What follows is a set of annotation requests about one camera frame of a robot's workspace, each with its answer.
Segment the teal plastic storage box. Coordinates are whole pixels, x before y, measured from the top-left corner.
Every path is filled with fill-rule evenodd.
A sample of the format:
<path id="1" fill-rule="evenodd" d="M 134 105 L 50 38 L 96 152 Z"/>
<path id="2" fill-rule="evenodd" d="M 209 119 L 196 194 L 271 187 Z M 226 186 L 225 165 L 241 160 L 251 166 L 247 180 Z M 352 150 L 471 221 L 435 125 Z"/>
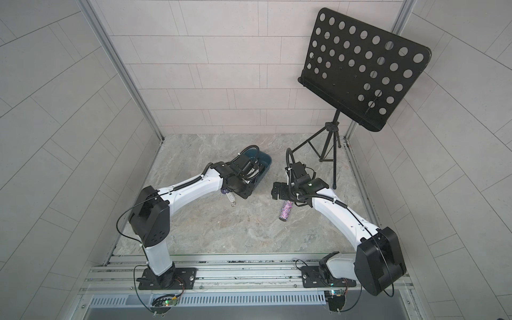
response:
<path id="1" fill-rule="evenodd" d="M 253 183 L 257 187 L 269 171 L 272 159 L 270 155 L 255 147 L 247 147 L 241 153 L 253 162 L 253 167 L 244 180 L 246 183 Z"/>

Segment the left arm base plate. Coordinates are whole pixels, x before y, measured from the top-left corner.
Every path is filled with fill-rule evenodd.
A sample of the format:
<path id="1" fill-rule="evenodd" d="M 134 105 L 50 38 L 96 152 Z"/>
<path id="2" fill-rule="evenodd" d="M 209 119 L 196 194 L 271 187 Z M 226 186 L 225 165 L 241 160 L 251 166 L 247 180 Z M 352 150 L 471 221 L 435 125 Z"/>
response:
<path id="1" fill-rule="evenodd" d="M 193 289 L 196 275 L 197 268 L 171 268 L 160 276 L 146 268 L 136 282 L 140 290 L 187 290 Z"/>

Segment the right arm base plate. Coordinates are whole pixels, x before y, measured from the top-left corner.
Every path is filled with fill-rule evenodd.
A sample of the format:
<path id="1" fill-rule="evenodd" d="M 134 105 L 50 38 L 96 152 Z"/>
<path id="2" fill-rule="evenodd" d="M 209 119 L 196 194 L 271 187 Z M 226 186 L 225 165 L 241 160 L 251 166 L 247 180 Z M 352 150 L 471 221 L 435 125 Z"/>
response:
<path id="1" fill-rule="evenodd" d="M 299 268 L 301 271 L 301 280 L 304 288 L 352 288 L 356 287 L 357 283 L 354 280 L 346 278 L 334 278 L 321 270 L 318 266 L 302 266 Z"/>

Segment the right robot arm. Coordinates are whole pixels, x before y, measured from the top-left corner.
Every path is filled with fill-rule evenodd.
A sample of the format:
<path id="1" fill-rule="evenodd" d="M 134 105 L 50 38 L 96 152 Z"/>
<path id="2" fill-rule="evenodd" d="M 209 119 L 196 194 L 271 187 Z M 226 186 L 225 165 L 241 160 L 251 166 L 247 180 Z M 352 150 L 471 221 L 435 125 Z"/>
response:
<path id="1" fill-rule="evenodd" d="M 310 176 L 306 165 L 297 162 L 291 149 L 286 150 L 287 181 L 275 182 L 274 199 L 309 206 L 324 215 L 345 236 L 355 250 L 351 260 L 335 251 L 322 258 L 318 278 L 326 286 L 335 286 L 341 279 L 360 283 L 368 293 L 377 296 L 407 273 L 407 267 L 396 233 L 370 223 L 338 198 L 322 179 Z"/>

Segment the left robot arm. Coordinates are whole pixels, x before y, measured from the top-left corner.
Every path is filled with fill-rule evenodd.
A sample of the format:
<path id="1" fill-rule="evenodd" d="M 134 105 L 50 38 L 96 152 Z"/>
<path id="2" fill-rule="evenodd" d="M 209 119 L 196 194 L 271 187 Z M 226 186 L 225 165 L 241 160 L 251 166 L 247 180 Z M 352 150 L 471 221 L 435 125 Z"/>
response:
<path id="1" fill-rule="evenodd" d="M 202 173 L 181 183 L 156 189 L 143 188 L 135 205 L 125 213 L 147 258 L 147 271 L 161 287 L 177 279 L 176 268 L 166 244 L 170 218 L 183 206 L 209 193 L 220 191 L 242 199 L 252 195 L 271 166 L 271 157 L 250 145 L 228 162 L 208 163 Z"/>

